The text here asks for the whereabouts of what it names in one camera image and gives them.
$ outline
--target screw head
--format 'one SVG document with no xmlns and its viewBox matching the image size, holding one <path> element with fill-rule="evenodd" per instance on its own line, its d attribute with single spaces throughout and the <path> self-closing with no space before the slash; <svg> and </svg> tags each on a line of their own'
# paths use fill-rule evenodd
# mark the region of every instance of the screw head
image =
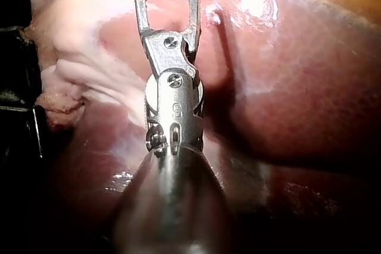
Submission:
<svg viewBox="0 0 381 254">
<path fill-rule="evenodd" d="M 177 89 L 183 84 L 183 78 L 179 74 L 171 74 L 168 77 L 168 84 L 173 89 Z"/>
<path fill-rule="evenodd" d="M 179 44 L 179 41 L 177 41 L 174 37 L 168 37 L 164 40 L 164 46 L 167 49 L 174 49 Z"/>
</svg>

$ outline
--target engraved number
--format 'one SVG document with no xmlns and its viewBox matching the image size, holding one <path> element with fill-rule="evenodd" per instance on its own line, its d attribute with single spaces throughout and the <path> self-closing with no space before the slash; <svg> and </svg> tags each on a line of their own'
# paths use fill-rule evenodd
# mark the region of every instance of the engraved number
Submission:
<svg viewBox="0 0 381 254">
<path fill-rule="evenodd" d="M 178 117 L 183 117 L 183 107 L 179 103 L 175 103 L 172 106 L 173 110 L 173 117 L 178 118 Z"/>
</svg>

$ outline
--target metal jaw tip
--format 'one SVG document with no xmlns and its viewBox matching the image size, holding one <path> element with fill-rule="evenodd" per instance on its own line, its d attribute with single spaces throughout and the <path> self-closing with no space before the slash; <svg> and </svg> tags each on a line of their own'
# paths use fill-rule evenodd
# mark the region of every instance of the metal jaw tip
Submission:
<svg viewBox="0 0 381 254">
<path fill-rule="evenodd" d="M 181 68 L 194 80 L 195 60 L 201 34 L 200 2 L 189 2 L 189 25 L 183 32 L 153 30 L 149 26 L 147 0 L 135 0 L 136 19 L 143 48 L 157 79 L 168 68 Z"/>
</svg>

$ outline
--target metal pivot screw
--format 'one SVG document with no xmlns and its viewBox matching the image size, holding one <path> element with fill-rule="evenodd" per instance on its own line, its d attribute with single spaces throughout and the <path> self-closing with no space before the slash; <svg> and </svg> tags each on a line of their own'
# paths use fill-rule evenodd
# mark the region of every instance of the metal pivot screw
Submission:
<svg viewBox="0 0 381 254">
<path fill-rule="evenodd" d="M 168 84 L 173 89 L 177 89 L 183 84 L 183 78 L 179 74 L 171 74 L 168 77 Z"/>
<path fill-rule="evenodd" d="M 174 37 L 168 37 L 164 40 L 164 46 L 167 49 L 174 49 L 178 44 L 179 42 Z"/>
</svg>

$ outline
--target wet tissue surface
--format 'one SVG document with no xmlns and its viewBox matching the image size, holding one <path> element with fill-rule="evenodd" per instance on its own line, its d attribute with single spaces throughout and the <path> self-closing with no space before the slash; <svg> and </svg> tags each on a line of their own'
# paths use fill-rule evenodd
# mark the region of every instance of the wet tissue surface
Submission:
<svg viewBox="0 0 381 254">
<path fill-rule="evenodd" d="M 102 230 L 146 155 L 151 71 L 133 0 L 31 2 L 37 103 L 52 132 L 69 133 L 38 202 L 33 243 L 64 253 Z M 188 25 L 187 0 L 149 0 L 148 9 L 154 29 Z M 271 242 L 372 247 L 379 27 L 327 0 L 201 0 L 201 10 L 204 153 L 250 252 L 273 250 Z"/>
</svg>

